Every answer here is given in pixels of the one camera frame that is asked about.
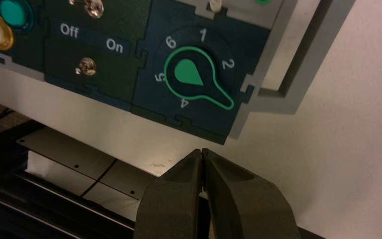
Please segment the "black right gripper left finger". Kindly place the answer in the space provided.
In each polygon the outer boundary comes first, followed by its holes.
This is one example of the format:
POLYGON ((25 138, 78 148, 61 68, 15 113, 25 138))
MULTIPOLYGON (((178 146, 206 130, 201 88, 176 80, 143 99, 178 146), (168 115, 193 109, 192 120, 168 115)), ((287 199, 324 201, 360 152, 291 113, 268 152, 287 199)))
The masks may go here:
POLYGON ((195 149, 151 183, 140 202, 135 239, 195 239, 202 190, 202 155, 195 149))

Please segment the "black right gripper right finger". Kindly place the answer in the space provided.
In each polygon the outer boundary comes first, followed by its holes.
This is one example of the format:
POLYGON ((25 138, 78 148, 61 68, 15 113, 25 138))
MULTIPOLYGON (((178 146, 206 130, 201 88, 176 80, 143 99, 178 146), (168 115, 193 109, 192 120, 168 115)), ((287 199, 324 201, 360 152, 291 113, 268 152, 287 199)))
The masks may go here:
POLYGON ((204 148, 205 190, 217 239, 298 239, 290 204, 272 182, 204 148))

